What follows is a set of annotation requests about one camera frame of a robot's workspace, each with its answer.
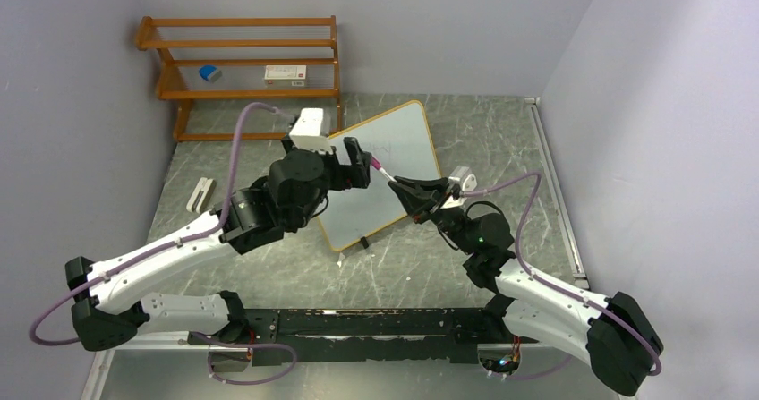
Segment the white marker pen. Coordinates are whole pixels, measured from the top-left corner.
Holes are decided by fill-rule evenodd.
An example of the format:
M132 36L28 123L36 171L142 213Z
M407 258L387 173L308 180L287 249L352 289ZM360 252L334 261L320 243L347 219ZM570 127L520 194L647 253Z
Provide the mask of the white marker pen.
M381 174L382 174L382 175L383 175L383 176L384 176L384 177L385 177L385 178L386 178L388 181L390 181L390 182L395 182L395 181L396 181L396 179L395 179L395 178L394 178L394 177L393 177L393 176L392 176L390 173L388 173L384 167L381 167L381 168L380 168L378 171L379 171L379 172L380 172L380 173L381 173Z

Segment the yellow-framed whiteboard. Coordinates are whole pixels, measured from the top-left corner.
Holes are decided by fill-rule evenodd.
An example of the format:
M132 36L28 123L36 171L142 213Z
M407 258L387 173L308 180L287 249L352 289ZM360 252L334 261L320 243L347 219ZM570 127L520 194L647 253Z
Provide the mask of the yellow-framed whiteboard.
M348 127L329 138L340 162L348 156L343 138L358 140L393 175L434 180L441 177L430 128L422 102L411 100L382 114ZM332 191L329 203L317 221L332 251L342 251L363 237L376 234L406 216L387 178L370 169L366 189Z

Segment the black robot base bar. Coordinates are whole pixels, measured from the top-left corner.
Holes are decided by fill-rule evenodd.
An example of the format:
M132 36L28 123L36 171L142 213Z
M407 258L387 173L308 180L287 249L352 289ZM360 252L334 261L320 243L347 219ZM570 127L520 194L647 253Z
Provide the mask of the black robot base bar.
M246 316L255 343L287 347L254 353L255 366L290 361L477 364L486 348L508 350L513 340L504 323L482 308L249 309Z

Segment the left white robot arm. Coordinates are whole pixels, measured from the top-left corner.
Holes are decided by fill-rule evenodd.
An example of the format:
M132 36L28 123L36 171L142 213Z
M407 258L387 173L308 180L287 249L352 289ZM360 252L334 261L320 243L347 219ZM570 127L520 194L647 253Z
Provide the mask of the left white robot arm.
M74 293L72 324L85 350L104 351L137 335L187 330L225 343L250 337L251 324L238 294L202 297L157 293L184 271L244 255L306 227L328 205L330 191L369 186L371 153L357 139L343 140L349 162L335 148L298 149L285 138L285 156L269 173L151 245L111 260L77 257L65 265Z

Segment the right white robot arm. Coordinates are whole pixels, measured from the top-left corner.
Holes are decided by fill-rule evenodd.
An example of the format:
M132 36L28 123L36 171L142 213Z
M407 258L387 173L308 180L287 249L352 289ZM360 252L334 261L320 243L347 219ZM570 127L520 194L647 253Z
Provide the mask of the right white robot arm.
M487 312L483 330L492 340L511 334L550 345L587 364L616 393L632 397L648 377L661 373L663 343L631 295L594 293L528 264L521 255L523 226L513 230L497 206L478 217L462 202L467 192L453 180L388 182L406 214L431 222L455 249L479 288L506 300Z

